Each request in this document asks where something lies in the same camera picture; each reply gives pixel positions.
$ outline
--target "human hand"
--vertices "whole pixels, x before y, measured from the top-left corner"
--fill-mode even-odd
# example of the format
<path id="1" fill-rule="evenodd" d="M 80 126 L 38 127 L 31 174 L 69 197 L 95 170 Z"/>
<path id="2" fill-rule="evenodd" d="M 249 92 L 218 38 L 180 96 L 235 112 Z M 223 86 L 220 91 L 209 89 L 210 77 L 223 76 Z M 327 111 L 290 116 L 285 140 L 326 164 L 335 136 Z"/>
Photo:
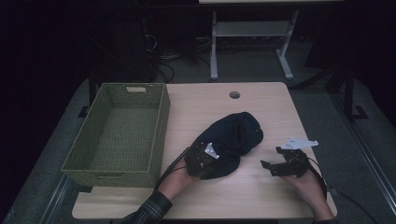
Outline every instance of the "human hand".
<path id="1" fill-rule="evenodd" d="M 176 164 L 174 172 L 170 173 L 158 187 L 158 191 L 170 201 L 176 198 L 189 185 L 200 179 L 197 176 L 189 175 L 185 166 L 186 162 L 182 158 Z"/>
<path id="2" fill-rule="evenodd" d="M 305 174 L 298 178 L 291 175 L 281 176 L 281 178 L 297 189 L 299 196 L 311 208 L 316 222 L 334 219 L 318 178 L 310 170 L 307 170 Z"/>

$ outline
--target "floor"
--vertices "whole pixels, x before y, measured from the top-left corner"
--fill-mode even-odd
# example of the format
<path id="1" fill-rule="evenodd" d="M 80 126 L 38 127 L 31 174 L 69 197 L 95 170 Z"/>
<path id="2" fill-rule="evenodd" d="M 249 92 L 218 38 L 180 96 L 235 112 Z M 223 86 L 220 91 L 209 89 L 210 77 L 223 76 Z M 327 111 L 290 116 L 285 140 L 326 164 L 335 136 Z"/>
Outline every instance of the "floor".
<path id="1" fill-rule="evenodd" d="M 290 44 L 287 58 L 295 75 L 286 80 L 282 74 L 275 49 L 279 39 L 263 40 L 260 45 L 236 45 L 224 48 L 219 54 L 219 79 L 216 82 L 284 82 L 296 85 L 320 72 L 304 67 L 311 43 L 309 40 Z M 164 55 L 170 59 L 173 54 Z M 210 81 L 207 51 L 199 59 L 177 59 L 160 65 L 153 82 L 201 83 Z M 328 185 L 337 188 L 358 202 L 377 223 L 396 223 L 395 211 L 389 206 L 390 199 L 384 193 L 396 184 L 395 158 L 396 131 L 375 105 L 370 92 L 355 80 L 354 105 L 360 105 L 368 119 L 349 122 L 342 113 L 343 89 L 336 94 L 325 91 L 328 78 L 300 90 L 290 91 L 307 136 L 320 142 L 314 152 Z M 86 190 L 61 174 L 60 169 L 84 118 L 78 114 L 89 105 L 88 81 L 81 84 L 57 129 L 38 160 L 35 169 L 15 201 L 5 224 L 22 223 L 117 223 L 117 220 L 77 220 L 72 209 L 80 191 Z M 385 178 L 372 168 L 374 161 Z M 379 184 L 388 180 L 388 188 Z M 341 223 L 374 223 L 362 210 L 340 194 L 333 195 Z M 251 220 L 251 223 L 263 223 Z M 279 223 L 311 223 L 311 219 L 279 220 Z"/>

